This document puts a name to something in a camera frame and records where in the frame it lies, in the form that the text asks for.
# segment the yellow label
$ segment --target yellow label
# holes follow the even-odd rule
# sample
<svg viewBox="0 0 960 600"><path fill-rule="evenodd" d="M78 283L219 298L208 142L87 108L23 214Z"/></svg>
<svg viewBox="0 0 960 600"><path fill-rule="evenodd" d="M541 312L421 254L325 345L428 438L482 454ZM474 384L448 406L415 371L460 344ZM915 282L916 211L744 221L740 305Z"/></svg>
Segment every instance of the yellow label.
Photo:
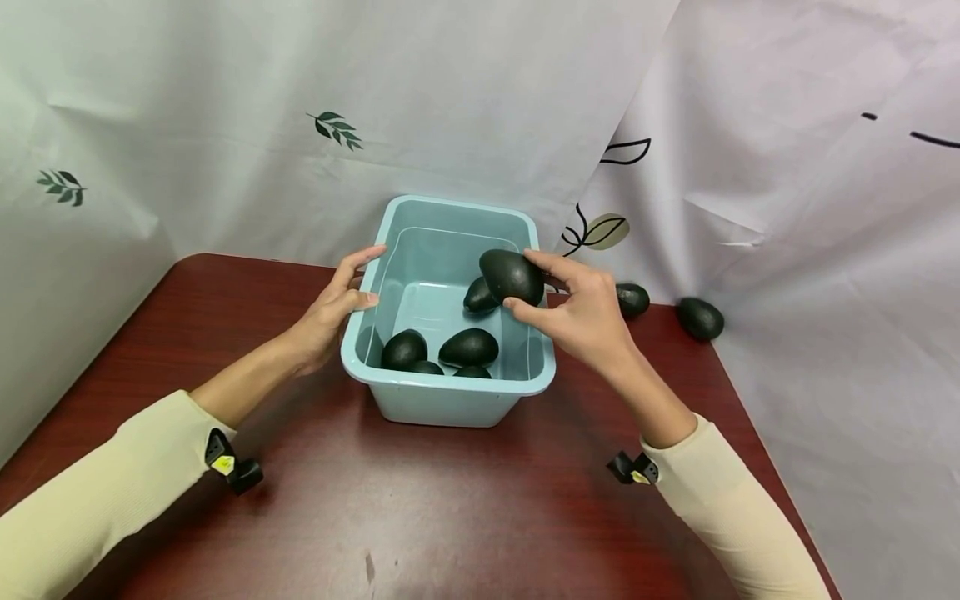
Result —
<svg viewBox="0 0 960 600"><path fill-rule="evenodd" d="M230 475L233 473L233 464L235 462L236 459L234 457L224 455L213 461L213 464L210 465L210 467L217 472L223 473L224 475Z"/></svg>

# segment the black avocado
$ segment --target black avocado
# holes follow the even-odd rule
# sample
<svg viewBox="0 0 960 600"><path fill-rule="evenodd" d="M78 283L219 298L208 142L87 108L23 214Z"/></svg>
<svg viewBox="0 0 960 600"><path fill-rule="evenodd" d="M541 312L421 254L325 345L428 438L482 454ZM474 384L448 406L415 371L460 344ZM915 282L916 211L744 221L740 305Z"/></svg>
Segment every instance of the black avocado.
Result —
<svg viewBox="0 0 960 600"><path fill-rule="evenodd" d="M440 362L454 367L484 367L496 360L500 345L489 331L464 329L440 347Z"/></svg>
<svg viewBox="0 0 960 600"><path fill-rule="evenodd" d="M426 340L415 329L405 329L390 338L380 354L380 368L407 371L413 363L426 360Z"/></svg>
<svg viewBox="0 0 960 600"><path fill-rule="evenodd" d="M683 298L677 304L677 319L695 340L708 342L723 332L724 319L717 307L699 298Z"/></svg>
<svg viewBox="0 0 960 600"><path fill-rule="evenodd" d="M480 256L480 272L497 303L519 298L537 306L543 300L543 271L523 254L487 250Z"/></svg>
<svg viewBox="0 0 960 600"><path fill-rule="evenodd" d="M476 278L467 288L467 295L464 296L464 309L471 315L485 315L499 305L500 302L496 301L493 294L490 293L487 280L483 276Z"/></svg>
<svg viewBox="0 0 960 600"><path fill-rule="evenodd" d="M624 319L642 315L650 308L650 295L635 283L617 283L616 301Z"/></svg>
<svg viewBox="0 0 960 600"><path fill-rule="evenodd" d="M453 374L454 377L476 377L478 379L492 379L490 372L483 367L463 367Z"/></svg>
<svg viewBox="0 0 960 600"><path fill-rule="evenodd" d="M419 360L419 361L411 364L409 367L407 367L406 371L408 371L408 372L425 372L425 373L428 373L428 374L431 374L431 375L442 375L442 374L444 374L444 370L441 369L440 365L438 365L438 364L436 364L436 363L431 363L431 362L428 361L428 360Z"/></svg>

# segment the hand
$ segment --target hand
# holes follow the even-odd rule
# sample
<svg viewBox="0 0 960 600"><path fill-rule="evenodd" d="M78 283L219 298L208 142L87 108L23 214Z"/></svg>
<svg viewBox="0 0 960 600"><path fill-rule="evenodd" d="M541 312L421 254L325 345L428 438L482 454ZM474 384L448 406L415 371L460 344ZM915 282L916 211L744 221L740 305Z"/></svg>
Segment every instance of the hand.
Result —
<svg viewBox="0 0 960 600"><path fill-rule="evenodd" d="M292 346L300 364L297 374L310 374L322 367L336 351L341 325L355 310L366 310L379 302L376 294L355 288L360 277L356 270L377 258L386 246L371 246L340 261L330 284L310 305L306 313L281 335Z"/></svg>
<svg viewBox="0 0 960 600"><path fill-rule="evenodd" d="M636 352L627 324L620 315L613 276L563 256L526 250L523 255L546 271L570 298L557 308L538 308L517 298L503 305L514 317L536 327L600 373L622 366Z"/></svg>

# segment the finger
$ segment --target finger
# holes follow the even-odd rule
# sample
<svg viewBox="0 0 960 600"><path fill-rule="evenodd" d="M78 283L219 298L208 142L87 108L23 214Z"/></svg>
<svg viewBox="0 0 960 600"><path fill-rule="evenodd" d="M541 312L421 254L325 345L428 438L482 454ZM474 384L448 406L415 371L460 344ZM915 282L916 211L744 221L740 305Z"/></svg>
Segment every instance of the finger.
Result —
<svg viewBox="0 0 960 600"><path fill-rule="evenodd" d="M559 279L567 288L577 275L589 271L587 265L558 254L527 249L523 251L523 255L527 257L527 260Z"/></svg>
<svg viewBox="0 0 960 600"><path fill-rule="evenodd" d="M514 319L521 323L532 325L544 333L546 333L544 329L550 326L553 315L549 308L537 308L519 298L507 298L503 301L503 305L514 313Z"/></svg>
<svg viewBox="0 0 960 600"><path fill-rule="evenodd" d="M335 292L342 292L343 290L346 290L358 267L366 265L386 251L387 247L383 244L380 244L379 246L370 246L369 248L365 248L360 252L348 254L343 260L340 261L340 265L337 267L337 272L333 274L330 284L326 286L327 289Z"/></svg>
<svg viewBox="0 0 960 600"><path fill-rule="evenodd" d="M565 283L550 274L547 274L547 276L543 278L543 281L548 285L552 285L557 290L564 290L565 292L570 291Z"/></svg>
<svg viewBox="0 0 960 600"><path fill-rule="evenodd" d="M346 290L339 298L327 305L338 319L345 318L354 310L367 310L380 302L380 297L372 292Z"/></svg>

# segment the left hand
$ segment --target left hand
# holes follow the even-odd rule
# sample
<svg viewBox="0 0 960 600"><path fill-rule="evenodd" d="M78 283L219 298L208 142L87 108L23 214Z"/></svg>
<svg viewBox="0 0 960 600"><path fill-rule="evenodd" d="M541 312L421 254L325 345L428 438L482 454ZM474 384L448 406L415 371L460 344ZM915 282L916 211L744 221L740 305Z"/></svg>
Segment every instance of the left hand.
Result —
<svg viewBox="0 0 960 600"><path fill-rule="evenodd" d="M329 285L306 313L280 337L298 357L301 375L316 372L336 351L341 325L354 310L366 310L379 302L377 294L354 289L359 284L356 270L387 250L370 246L340 261Z"/></svg>

